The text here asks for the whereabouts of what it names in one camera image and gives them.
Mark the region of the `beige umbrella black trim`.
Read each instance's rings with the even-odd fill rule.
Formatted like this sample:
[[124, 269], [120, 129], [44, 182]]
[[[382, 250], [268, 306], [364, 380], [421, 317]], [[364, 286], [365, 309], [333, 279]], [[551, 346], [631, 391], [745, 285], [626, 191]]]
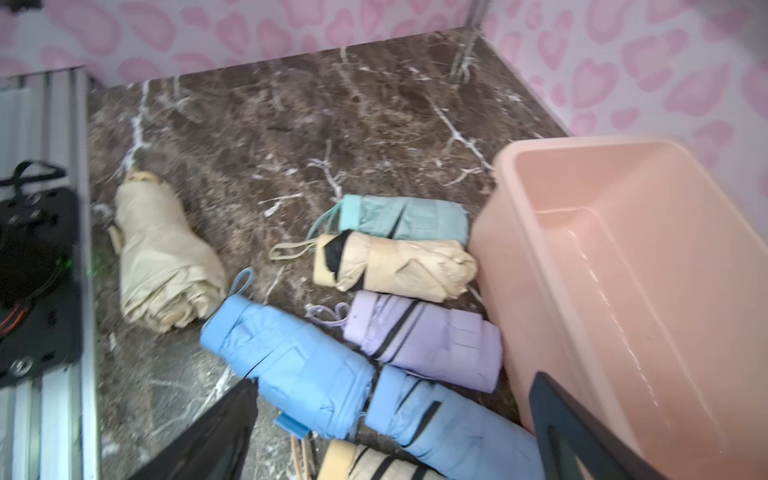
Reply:
[[346, 230], [280, 243], [273, 261], [312, 251], [313, 282], [341, 292], [366, 290], [433, 303], [459, 298], [474, 280], [476, 260], [456, 240], [396, 240]]

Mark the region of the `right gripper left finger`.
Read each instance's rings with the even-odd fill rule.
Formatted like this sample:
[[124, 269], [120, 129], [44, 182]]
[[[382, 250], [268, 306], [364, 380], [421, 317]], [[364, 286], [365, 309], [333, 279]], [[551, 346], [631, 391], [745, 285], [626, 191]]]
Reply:
[[239, 381], [134, 479], [239, 479], [258, 418], [258, 382]]

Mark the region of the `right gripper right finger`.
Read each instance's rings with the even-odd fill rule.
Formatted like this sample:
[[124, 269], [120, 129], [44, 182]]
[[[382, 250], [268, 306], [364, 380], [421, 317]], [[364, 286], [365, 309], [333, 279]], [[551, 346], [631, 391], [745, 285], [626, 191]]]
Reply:
[[664, 478], [549, 374], [535, 375], [529, 403], [547, 479]]

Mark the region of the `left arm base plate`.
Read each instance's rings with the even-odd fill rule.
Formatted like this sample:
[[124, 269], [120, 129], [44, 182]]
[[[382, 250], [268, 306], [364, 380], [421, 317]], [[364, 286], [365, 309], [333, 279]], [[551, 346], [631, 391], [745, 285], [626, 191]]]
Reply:
[[69, 187], [24, 189], [66, 175], [61, 167], [25, 160], [1, 182], [13, 191], [1, 203], [3, 387], [72, 364], [82, 355], [78, 196]]

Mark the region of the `pink plastic storage box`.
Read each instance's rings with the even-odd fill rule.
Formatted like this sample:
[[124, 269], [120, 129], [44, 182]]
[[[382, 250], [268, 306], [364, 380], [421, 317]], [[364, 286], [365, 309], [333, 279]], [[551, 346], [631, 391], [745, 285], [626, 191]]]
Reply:
[[670, 479], [767, 475], [767, 247], [695, 156], [524, 140], [468, 249], [521, 424], [539, 372]]

